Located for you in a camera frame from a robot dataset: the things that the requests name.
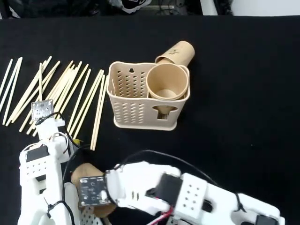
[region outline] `perforated basket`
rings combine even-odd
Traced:
[[[114,123],[120,128],[173,130],[177,118],[190,96],[190,88],[180,100],[165,101],[148,98],[146,75],[155,63],[114,62],[109,67],[109,95]],[[189,70],[183,68],[189,76]],[[171,106],[168,114],[160,114],[156,106]]]
[[[85,207],[80,215],[80,225],[104,225],[101,220],[93,214],[92,207]]]

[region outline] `tipped paper cup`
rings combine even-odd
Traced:
[[[164,54],[158,56],[155,59],[155,63],[160,64],[169,61],[171,63],[187,67],[194,56],[195,50],[193,46],[189,42],[180,41]]]
[[[188,90],[189,77],[181,67],[164,63],[149,70],[146,85],[151,98],[160,100],[177,100]],[[157,106],[162,114],[168,114],[173,107],[168,105]]]

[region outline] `black tablecloth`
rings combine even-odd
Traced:
[[[0,21],[0,79],[8,61],[22,56],[14,108],[38,63],[49,55],[53,56],[52,66],[61,60],[60,71],[71,60],[89,63],[94,78],[100,68],[108,71],[114,61],[154,61],[177,41],[187,40],[194,45],[196,55],[189,65],[191,98],[177,128],[170,132],[117,128],[106,97],[97,166],[110,169],[128,154],[143,149],[173,154],[204,170],[225,189],[275,205],[288,224],[297,224],[299,24],[300,17],[4,20]],[[75,99],[64,112],[67,119]],[[79,134],[86,143],[90,142],[96,104],[94,100]],[[2,224],[17,222],[21,199],[18,156],[27,144],[37,141],[37,137],[18,132],[27,112],[15,124],[0,127]],[[143,159],[196,174],[163,157],[143,155],[136,160]],[[111,216],[113,224],[145,224],[150,219],[133,210],[117,210]]]

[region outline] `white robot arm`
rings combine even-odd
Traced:
[[[52,101],[35,104],[42,106],[37,110],[41,113],[51,108]],[[69,212],[62,203],[57,204],[48,214],[48,206],[62,200],[61,163],[67,162],[74,153],[71,140],[59,131],[64,126],[62,119],[50,117],[44,120],[36,127],[39,142],[27,146],[20,153],[22,199],[18,225],[72,225]],[[72,183],[66,183],[65,190],[65,202],[72,210],[74,224],[79,225],[77,189]]]
[[[285,219],[276,207],[239,194],[246,212],[237,211],[236,194],[189,173],[181,174],[179,169],[169,165],[126,164],[107,171],[104,177],[82,178],[80,183],[82,205],[113,202],[119,207],[138,209],[151,215],[168,212],[171,216],[168,225],[240,225],[242,222],[285,225]],[[203,210],[204,202],[211,204],[211,212]]]
[[[80,179],[79,195],[71,183],[62,194],[61,163],[74,154],[68,136],[59,132],[64,120],[51,117],[37,125],[40,141],[20,154],[22,206],[18,225],[79,225],[81,206],[114,203],[144,211],[162,213],[147,225],[169,218],[168,225],[285,225],[279,210],[250,196],[236,195],[170,165],[147,162],[121,164],[104,176]],[[49,206],[57,204],[49,213]],[[203,208],[210,203],[212,210]]]

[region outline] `red wire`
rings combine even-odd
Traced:
[[[155,225],[155,224],[159,223],[160,221],[162,221],[163,219],[168,218],[172,214],[172,212],[173,212],[173,207],[171,206],[170,209],[169,209],[169,211],[163,213],[163,215],[164,215],[163,217],[161,217],[159,220],[154,221],[150,225]]]

